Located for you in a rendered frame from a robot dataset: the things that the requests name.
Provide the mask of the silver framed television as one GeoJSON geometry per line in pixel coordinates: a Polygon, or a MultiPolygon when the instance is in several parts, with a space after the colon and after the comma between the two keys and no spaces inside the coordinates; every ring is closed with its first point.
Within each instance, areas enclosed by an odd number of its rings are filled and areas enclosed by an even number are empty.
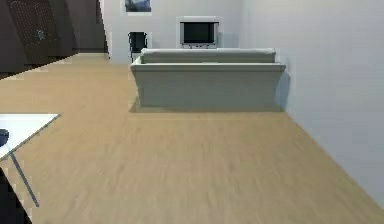
{"type": "Polygon", "coordinates": [[[216,46],[218,43],[218,22],[180,23],[180,44],[182,46],[216,46]]]}

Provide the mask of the grey sofa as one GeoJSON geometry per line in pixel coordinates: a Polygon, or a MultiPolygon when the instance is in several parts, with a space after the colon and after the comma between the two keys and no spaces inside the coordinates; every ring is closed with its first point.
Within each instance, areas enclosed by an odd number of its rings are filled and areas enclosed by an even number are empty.
{"type": "Polygon", "coordinates": [[[143,107],[275,111],[286,66],[268,49],[144,49],[130,65],[143,107]]]}

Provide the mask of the black chair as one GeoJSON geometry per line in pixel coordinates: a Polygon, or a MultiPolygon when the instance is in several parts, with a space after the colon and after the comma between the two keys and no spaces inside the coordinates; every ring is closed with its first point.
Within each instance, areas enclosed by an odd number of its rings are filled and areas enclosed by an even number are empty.
{"type": "Polygon", "coordinates": [[[141,50],[148,45],[147,34],[145,32],[130,32],[128,34],[128,39],[131,57],[134,53],[140,53],[141,50]]]}

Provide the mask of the white table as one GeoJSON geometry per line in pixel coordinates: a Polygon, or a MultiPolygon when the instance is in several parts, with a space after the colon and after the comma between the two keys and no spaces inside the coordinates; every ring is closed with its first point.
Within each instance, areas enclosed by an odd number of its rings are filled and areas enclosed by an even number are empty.
{"type": "Polygon", "coordinates": [[[0,113],[0,129],[9,131],[8,142],[0,147],[0,161],[11,158],[35,206],[38,199],[25,176],[15,151],[60,117],[51,113],[0,113]]]}

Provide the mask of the framed wall picture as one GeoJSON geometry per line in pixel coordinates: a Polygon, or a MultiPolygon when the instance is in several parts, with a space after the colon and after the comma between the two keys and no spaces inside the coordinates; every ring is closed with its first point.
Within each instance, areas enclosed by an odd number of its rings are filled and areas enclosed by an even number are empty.
{"type": "Polygon", "coordinates": [[[125,0],[127,12],[150,12],[151,0],[125,0]]]}

